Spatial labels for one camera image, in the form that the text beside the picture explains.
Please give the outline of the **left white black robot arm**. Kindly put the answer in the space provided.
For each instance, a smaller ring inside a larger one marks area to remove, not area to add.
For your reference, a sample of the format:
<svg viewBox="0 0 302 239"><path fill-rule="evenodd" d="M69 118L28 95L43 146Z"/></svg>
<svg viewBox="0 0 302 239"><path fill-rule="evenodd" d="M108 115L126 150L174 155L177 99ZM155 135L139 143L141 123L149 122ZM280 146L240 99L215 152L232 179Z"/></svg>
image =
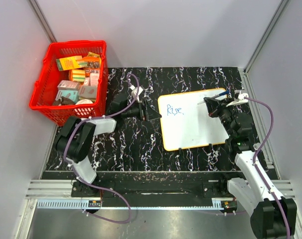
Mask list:
<svg viewBox="0 0 302 239"><path fill-rule="evenodd" d="M143 121L157 120L162 115L151 108L146 99L136 99L129 103L128 96L118 94L107 108L107 115L111 118L105 119L81 119L71 116L60 130L54 140L53 147L60 156L66 151L66 161L71 164L78 179L72 185L72 197L96 197L102 191L99 186L99 176L91 166L89 150L94 136L112 133L124 119L137 118Z"/></svg>

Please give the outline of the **white marker pen blue cap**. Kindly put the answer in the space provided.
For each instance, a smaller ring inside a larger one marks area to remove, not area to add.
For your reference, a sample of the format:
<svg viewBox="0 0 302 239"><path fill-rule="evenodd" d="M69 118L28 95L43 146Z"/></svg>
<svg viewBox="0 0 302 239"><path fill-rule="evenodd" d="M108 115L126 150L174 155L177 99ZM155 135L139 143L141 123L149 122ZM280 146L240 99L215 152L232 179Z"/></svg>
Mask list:
<svg viewBox="0 0 302 239"><path fill-rule="evenodd" d="M216 99L216 98L219 98L219 97L224 96L224 95L227 95L227 94L229 94L229 90L226 90L226 91L221 92L221 93L219 93L219 94L217 94L217 95L214 95L214 96L212 96L211 98L212 98L212 99ZM203 103L205 103L205 100L199 102L198 105L203 104Z"/></svg>

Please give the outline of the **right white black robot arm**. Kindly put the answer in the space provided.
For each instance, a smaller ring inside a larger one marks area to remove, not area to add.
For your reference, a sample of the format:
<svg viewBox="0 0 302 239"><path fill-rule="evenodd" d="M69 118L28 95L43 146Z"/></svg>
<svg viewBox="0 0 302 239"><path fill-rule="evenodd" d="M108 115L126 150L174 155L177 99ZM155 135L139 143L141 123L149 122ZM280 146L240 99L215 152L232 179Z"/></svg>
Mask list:
<svg viewBox="0 0 302 239"><path fill-rule="evenodd" d="M247 94L236 98L205 97L208 115L218 118L228 134L225 146L244 178L220 182L218 191L223 197L233 195L250 217L253 234L258 239L289 239L295 234L297 205L286 198L271 181L258 160L260 148L251 141L253 118L237 113L232 106L250 101Z"/></svg>

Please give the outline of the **white board with orange frame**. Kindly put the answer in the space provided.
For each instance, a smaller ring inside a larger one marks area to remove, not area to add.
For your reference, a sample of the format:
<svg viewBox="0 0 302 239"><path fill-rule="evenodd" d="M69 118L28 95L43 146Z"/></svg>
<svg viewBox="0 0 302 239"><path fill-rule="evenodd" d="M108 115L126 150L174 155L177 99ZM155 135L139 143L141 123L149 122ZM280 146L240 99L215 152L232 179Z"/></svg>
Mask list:
<svg viewBox="0 0 302 239"><path fill-rule="evenodd" d="M166 151L223 144L228 138L220 119L209 117L204 97L224 88L162 95L158 98L163 147Z"/></svg>

